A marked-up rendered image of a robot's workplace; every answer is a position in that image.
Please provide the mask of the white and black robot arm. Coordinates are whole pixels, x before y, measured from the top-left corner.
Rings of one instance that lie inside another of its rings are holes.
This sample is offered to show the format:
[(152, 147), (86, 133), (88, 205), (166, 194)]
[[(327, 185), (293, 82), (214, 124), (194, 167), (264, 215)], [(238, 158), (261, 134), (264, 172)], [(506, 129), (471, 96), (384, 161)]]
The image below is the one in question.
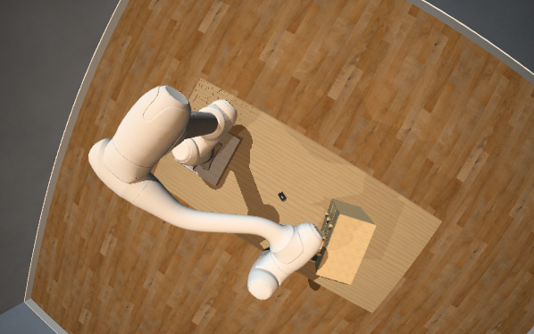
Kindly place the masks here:
[(252, 266), (247, 286), (256, 298), (268, 299), (319, 251), (322, 234), (317, 227), (310, 222), (282, 226), (257, 216), (194, 210), (181, 204), (150, 172), (171, 150), (176, 160), (191, 170), (198, 164), (210, 169), (222, 148), (219, 142), (229, 132), (223, 131), (236, 122), (237, 110), (224, 99), (208, 106), (193, 112), (177, 89), (153, 88), (132, 106), (112, 139), (93, 145), (88, 160), (100, 180), (118, 196), (172, 225), (266, 238), (270, 250), (261, 252), (262, 259)]

